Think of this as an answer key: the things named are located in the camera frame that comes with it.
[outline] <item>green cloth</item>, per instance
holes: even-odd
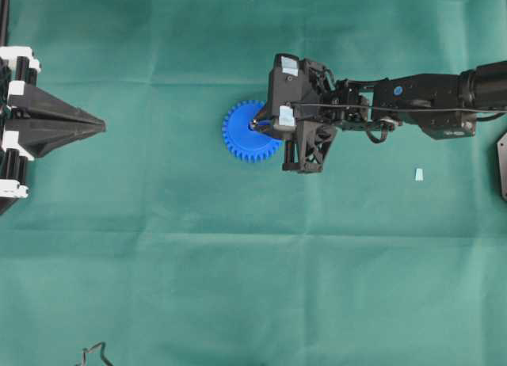
[[[278,52],[355,79],[507,59],[506,2],[12,0],[39,86],[108,132],[32,164],[0,219],[0,364],[97,341],[115,366],[505,364],[505,119],[339,133],[309,176],[240,162],[220,127]]]

